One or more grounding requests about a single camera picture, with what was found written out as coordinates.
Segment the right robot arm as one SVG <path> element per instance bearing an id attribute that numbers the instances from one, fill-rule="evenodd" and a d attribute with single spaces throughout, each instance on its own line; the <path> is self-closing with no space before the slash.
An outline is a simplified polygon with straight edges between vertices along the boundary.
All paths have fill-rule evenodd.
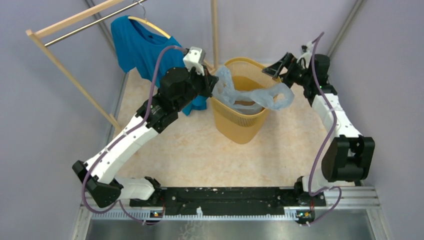
<path id="1" fill-rule="evenodd" d="M 318 151 L 320 167 L 315 161 L 309 175 L 296 181 L 293 200 L 307 206 L 325 190 L 343 183 L 365 180 L 370 171 L 375 141 L 364 136 L 349 120 L 340 104 L 338 92 L 328 81 L 330 58 L 324 54 L 307 54 L 295 57 L 286 53 L 276 63 L 264 67 L 262 72 L 279 79 L 289 88 L 294 84 L 303 87 L 303 95 L 316 111 L 327 130 L 324 145 Z"/>

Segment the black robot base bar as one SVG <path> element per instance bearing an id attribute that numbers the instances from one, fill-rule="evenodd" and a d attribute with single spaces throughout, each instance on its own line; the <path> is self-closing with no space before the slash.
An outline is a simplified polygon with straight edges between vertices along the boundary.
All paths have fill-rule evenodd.
<path id="1" fill-rule="evenodd" d="M 162 187 L 129 205 L 158 207 L 167 216 L 195 215 L 198 208 L 205 216 L 264 216 L 283 215 L 285 207 L 324 207 L 326 201 L 322 193 L 311 197 L 293 187 Z"/>

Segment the light blue plastic trash bag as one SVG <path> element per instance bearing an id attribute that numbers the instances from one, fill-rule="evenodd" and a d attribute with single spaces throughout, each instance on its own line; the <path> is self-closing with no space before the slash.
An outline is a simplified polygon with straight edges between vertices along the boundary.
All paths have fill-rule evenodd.
<path id="1" fill-rule="evenodd" d="M 218 82 L 213 88 L 212 96 L 240 114 L 254 115 L 262 109 L 279 111 L 289 107 L 295 97 L 292 90 L 282 82 L 270 88 L 236 90 L 236 76 L 226 66 L 220 67 L 215 76 L 218 77 Z"/>

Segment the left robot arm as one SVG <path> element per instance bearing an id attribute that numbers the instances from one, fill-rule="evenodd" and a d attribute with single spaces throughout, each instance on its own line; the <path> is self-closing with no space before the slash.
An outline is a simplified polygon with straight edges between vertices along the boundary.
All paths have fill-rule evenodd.
<path id="1" fill-rule="evenodd" d="M 136 111 L 128 125 L 104 149 L 87 161 L 76 161 L 72 169 L 80 179 L 82 193 L 99 208 L 119 200 L 137 199 L 154 207 L 160 202 L 160 184 L 151 177 L 117 178 L 120 168 L 148 141 L 178 119 L 178 113 L 198 96 L 211 97 L 219 81 L 204 70 L 173 67 L 160 80 L 160 87 Z"/>

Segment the yellow mesh trash bin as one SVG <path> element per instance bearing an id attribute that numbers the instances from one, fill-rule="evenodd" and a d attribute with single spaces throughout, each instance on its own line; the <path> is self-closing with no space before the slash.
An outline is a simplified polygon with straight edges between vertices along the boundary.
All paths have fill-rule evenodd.
<path id="1" fill-rule="evenodd" d="M 273 79 L 271 76 L 262 73 L 264 68 L 262 64 L 246 57 L 230 59 L 223 66 L 229 68 L 230 73 L 235 75 L 236 90 L 265 89 L 282 83 L 279 77 Z M 271 111 L 263 108 L 257 114 L 245 115 L 227 107 L 213 96 L 210 101 L 217 130 L 237 144 L 250 142 Z"/>

